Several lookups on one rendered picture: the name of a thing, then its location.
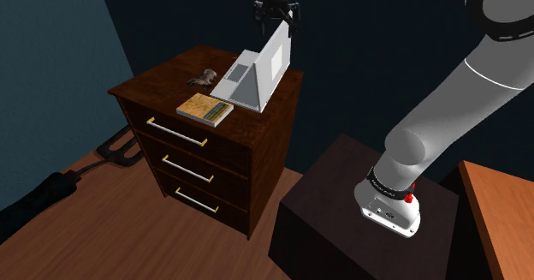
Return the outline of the open white laptop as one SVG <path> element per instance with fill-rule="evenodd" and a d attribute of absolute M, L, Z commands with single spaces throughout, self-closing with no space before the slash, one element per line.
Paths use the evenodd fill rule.
<path fill-rule="evenodd" d="M 291 41 L 282 21 L 259 53 L 241 52 L 210 95 L 261 113 L 288 69 Z"/>

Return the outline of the small brown grey figure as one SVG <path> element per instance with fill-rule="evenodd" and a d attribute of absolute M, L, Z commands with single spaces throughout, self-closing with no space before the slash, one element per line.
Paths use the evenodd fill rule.
<path fill-rule="evenodd" d="M 213 69 L 204 69 L 198 78 L 192 78 L 187 82 L 188 86 L 201 86 L 204 89 L 211 88 L 216 81 L 217 72 Z"/>

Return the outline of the tan book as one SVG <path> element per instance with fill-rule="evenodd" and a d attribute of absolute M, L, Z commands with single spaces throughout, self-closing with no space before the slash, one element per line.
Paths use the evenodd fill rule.
<path fill-rule="evenodd" d="M 175 110 L 181 116 L 215 128 L 233 109 L 232 104 L 196 93 Z"/>

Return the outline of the dark wooden chest of drawers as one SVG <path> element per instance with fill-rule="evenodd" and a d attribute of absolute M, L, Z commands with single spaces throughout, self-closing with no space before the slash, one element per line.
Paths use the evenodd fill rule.
<path fill-rule="evenodd" d="M 260 113 L 235 107 L 216 127 L 176 113 L 204 69 L 224 74 L 236 55 L 197 45 L 110 89 L 162 194 L 251 236 L 282 174 L 303 72 L 288 69 Z"/>

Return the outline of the dark robot stand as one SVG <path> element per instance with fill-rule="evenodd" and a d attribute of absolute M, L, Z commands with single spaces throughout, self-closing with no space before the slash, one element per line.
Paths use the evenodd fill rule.
<path fill-rule="evenodd" d="M 362 215 L 353 190 L 378 158 L 341 134 L 282 198 L 269 256 L 292 280 L 463 280 L 457 194 L 419 177 L 422 218 L 412 238 Z"/>

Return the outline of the orange wooden table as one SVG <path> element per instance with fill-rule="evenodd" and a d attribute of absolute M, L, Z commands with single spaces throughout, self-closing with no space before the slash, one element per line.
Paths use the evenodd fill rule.
<path fill-rule="evenodd" d="M 534 182 L 459 163 L 494 280 L 534 280 Z"/>

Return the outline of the black long floor object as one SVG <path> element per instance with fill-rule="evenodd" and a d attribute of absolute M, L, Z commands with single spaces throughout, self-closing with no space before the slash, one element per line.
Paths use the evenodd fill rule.
<path fill-rule="evenodd" d="M 77 171 L 69 170 L 66 173 L 51 173 L 31 192 L 12 205 L 3 208 L 0 211 L 0 245 L 41 212 L 73 194 L 77 190 L 77 183 L 81 180 L 81 175 L 87 171 L 107 163 L 121 167 L 131 167 L 137 164 L 144 157 L 142 151 L 138 151 L 132 157 L 125 156 L 126 152 L 137 143 L 135 137 L 132 137 L 115 150 L 110 149 L 129 130 L 130 126 L 126 125 L 96 149 L 102 160 L 89 164 Z"/>

